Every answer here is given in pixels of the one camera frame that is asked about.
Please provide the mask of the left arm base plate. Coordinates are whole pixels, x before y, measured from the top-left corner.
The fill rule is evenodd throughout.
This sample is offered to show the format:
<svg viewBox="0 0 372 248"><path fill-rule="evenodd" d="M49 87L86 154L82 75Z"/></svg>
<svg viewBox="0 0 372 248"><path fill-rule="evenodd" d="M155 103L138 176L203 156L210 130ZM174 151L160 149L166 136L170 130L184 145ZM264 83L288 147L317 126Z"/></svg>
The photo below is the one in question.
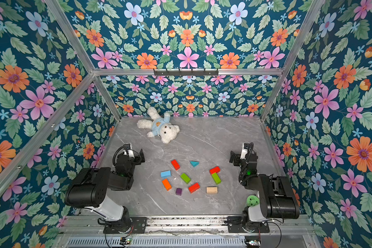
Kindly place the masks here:
<svg viewBox="0 0 372 248"><path fill-rule="evenodd" d="M147 227L146 217L122 218L119 221L105 222L105 234L144 234Z"/></svg>

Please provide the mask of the green block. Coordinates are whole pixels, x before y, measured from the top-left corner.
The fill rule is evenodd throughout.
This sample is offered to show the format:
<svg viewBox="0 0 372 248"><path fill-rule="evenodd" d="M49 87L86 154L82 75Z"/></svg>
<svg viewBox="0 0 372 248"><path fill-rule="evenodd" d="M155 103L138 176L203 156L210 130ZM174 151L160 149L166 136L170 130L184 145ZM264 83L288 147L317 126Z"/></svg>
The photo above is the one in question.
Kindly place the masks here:
<svg viewBox="0 0 372 248"><path fill-rule="evenodd" d="M185 173L182 173L180 177L181 177L181 179L182 179L186 184L189 184L189 183L191 182L191 178L190 178L187 174L185 174Z"/></svg>
<svg viewBox="0 0 372 248"><path fill-rule="evenodd" d="M213 173L211 176L212 176L216 185L219 185L222 182L217 173Z"/></svg>

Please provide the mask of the natural wood block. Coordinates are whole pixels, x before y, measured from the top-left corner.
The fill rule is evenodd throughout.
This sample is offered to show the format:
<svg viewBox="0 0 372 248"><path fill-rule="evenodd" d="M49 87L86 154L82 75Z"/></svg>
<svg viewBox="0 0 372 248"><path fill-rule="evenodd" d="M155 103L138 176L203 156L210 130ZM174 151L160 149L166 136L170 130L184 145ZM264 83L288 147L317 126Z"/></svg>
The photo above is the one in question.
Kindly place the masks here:
<svg viewBox="0 0 372 248"><path fill-rule="evenodd" d="M206 188L206 193L207 194L217 194L218 193L218 188L217 187L207 187Z"/></svg>

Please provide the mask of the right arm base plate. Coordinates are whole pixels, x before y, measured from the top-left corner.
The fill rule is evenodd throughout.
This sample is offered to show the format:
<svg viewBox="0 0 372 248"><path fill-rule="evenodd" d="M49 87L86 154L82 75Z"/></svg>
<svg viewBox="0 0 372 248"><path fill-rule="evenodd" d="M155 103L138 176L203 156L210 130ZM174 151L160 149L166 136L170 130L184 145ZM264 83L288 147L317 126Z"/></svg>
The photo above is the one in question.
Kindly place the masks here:
<svg viewBox="0 0 372 248"><path fill-rule="evenodd" d="M270 229L266 223L251 222L247 217L228 216L224 222L230 233L269 233Z"/></svg>

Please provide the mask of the teal triangle block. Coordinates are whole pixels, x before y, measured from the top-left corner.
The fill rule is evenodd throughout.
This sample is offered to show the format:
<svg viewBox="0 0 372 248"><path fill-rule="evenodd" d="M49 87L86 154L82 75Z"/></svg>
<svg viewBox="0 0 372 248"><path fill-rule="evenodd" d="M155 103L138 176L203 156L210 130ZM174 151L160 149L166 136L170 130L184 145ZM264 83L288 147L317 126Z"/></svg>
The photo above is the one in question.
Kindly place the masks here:
<svg viewBox="0 0 372 248"><path fill-rule="evenodd" d="M199 165L199 162L198 161L190 161L190 164L193 166L193 167L197 167Z"/></svg>

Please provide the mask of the light blue block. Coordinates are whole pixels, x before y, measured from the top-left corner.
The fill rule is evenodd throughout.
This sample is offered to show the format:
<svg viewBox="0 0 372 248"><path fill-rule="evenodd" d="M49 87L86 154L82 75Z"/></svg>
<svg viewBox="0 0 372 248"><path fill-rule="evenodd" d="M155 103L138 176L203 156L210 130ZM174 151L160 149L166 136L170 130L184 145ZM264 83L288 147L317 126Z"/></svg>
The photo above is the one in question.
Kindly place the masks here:
<svg viewBox="0 0 372 248"><path fill-rule="evenodd" d="M161 176L161 178L168 178L168 177L171 177L171 171L170 170L167 170L167 171L162 171L161 173L160 173L160 176Z"/></svg>

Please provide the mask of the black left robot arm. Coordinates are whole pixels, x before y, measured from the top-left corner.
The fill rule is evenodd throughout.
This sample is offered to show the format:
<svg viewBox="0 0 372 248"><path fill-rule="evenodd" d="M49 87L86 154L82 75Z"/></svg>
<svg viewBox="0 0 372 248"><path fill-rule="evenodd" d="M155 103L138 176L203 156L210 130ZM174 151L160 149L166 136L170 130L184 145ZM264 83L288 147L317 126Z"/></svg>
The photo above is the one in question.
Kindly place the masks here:
<svg viewBox="0 0 372 248"><path fill-rule="evenodd" d="M115 203L107 191L129 191L134 183L135 167L145 162L144 152L135 151L131 144L118 148L110 167L84 168L72 180L66 194L65 204L88 210L98 216L97 223L105 234L124 234L133 230L128 209Z"/></svg>

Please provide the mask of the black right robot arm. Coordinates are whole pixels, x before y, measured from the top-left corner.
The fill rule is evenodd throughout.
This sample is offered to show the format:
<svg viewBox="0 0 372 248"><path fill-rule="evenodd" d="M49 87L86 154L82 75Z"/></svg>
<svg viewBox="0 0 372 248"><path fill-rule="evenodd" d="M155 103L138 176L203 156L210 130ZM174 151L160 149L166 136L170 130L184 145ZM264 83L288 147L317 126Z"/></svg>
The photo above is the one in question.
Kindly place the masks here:
<svg viewBox="0 0 372 248"><path fill-rule="evenodd" d="M300 216L300 207L289 179L259 173L257 160L252 142L244 143L239 154L230 152L229 162L240 168L240 185L257 193L257 200L245 207L241 217L236 220L246 232L258 231L269 221L283 223L286 219L296 220Z"/></svg>

